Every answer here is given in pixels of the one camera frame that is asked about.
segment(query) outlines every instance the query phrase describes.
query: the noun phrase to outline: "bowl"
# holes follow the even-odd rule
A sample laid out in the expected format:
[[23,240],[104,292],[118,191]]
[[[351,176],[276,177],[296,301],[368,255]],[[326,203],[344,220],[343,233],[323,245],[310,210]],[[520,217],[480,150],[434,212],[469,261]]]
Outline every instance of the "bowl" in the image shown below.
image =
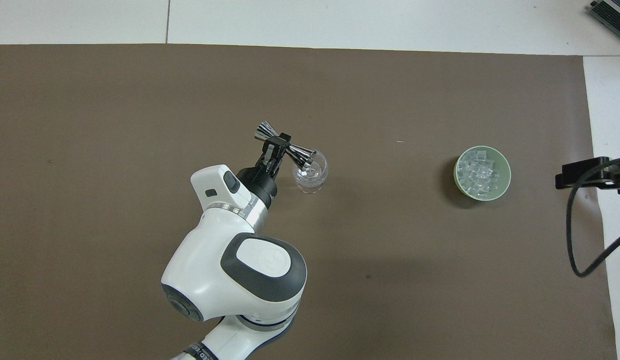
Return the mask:
[[[467,191],[465,191],[465,189],[463,189],[463,187],[461,186],[459,182],[458,171],[456,171],[456,169],[458,169],[461,158],[465,154],[467,154],[470,151],[481,151],[481,150],[486,152],[487,158],[489,160],[494,160],[494,165],[492,169],[496,171],[497,173],[499,173],[499,176],[500,176],[499,187],[497,187],[497,189],[495,190],[490,191],[486,196],[476,196],[473,194],[469,194]],[[456,187],[458,187],[458,189],[463,194],[465,194],[465,196],[467,196],[468,198],[472,198],[474,200],[492,201],[492,200],[496,200],[500,198],[501,196],[503,196],[503,194],[506,193],[506,191],[508,191],[511,179],[512,179],[512,170],[510,169],[508,159],[506,159],[506,157],[504,157],[500,151],[490,146],[479,145],[479,146],[473,146],[471,148],[468,148],[459,156],[458,159],[456,159],[456,162],[454,164],[454,182],[456,183]]]

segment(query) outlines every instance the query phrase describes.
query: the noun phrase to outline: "clear glass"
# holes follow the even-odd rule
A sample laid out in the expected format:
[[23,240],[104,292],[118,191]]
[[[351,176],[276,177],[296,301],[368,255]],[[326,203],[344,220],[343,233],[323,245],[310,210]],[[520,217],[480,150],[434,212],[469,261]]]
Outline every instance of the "clear glass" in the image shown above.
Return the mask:
[[305,171],[294,166],[292,175],[296,180],[296,186],[306,194],[316,193],[323,187],[325,179],[328,177],[328,160],[321,151],[316,152],[314,161]]

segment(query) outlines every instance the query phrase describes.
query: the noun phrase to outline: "black band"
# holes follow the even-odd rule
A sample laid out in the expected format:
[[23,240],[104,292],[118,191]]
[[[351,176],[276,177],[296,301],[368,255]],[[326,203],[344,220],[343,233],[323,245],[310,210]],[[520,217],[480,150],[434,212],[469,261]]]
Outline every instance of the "black band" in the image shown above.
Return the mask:
[[219,360],[219,358],[202,342],[195,342],[183,352],[196,360]]
[[276,183],[268,173],[257,167],[242,168],[236,175],[248,190],[255,194],[269,209],[276,196]]

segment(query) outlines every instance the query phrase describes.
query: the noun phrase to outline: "white floor tile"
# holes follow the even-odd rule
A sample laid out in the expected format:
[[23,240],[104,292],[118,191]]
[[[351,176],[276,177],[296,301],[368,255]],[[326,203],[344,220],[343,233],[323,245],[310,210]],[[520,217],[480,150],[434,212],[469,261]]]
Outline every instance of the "white floor tile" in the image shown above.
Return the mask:
[[[584,69],[595,156],[620,158],[620,57],[585,57]],[[609,246],[620,235],[620,195],[611,190],[598,194]],[[605,262],[620,360],[620,247]]]
[[589,0],[172,0],[169,43],[620,55]]
[[168,0],[0,0],[0,44],[165,43]]

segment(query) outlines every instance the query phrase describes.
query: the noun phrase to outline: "black cable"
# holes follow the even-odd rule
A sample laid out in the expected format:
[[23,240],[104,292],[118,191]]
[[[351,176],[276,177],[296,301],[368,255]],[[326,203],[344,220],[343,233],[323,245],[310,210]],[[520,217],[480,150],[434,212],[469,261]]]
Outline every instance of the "black cable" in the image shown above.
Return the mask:
[[613,251],[616,250],[616,248],[620,246],[620,236],[618,237],[618,239],[614,240],[614,242],[610,246],[608,246],[607,249],[605,249],[596,258],[596,260],[594,260],[594,262],[592,262],[590,266],[588,266],[588,268],[585,271],[583,272],[579,271],[579,269],[577,268],[577,263],[574,260],[574,252],[572,251],[572,207],[574,205],[574,198],[577,194],[577,191],[579,191],[579,188],[582,187],[583,184],[585,184],[585,182],[592,175],[594,175],[597,171],[601,171],[606,167],[617,166],[617,165],[620,165],[620,157],[618,159],[604,162],[603,164],[600,164],[596,167],[589,169],[588,171],[586,171],[586,173],[584,173],[579,178],[579,180],[577,180],[577,182],[572,187],[572,192],[570,192],[570,198],[568,199],[568,214],[567,214],[567,219],[566,219],[566,227],[567,227],[566,234],[568,236],[568,255],[570,256],[570,265],[572,265],[572,271],[574,271],[574,273],[577,274],[577,276],[580,278],[584,278],[588,276],[589,274],[591,274],[603,262],[603,260],[605,260],[605,258],[607,258]]

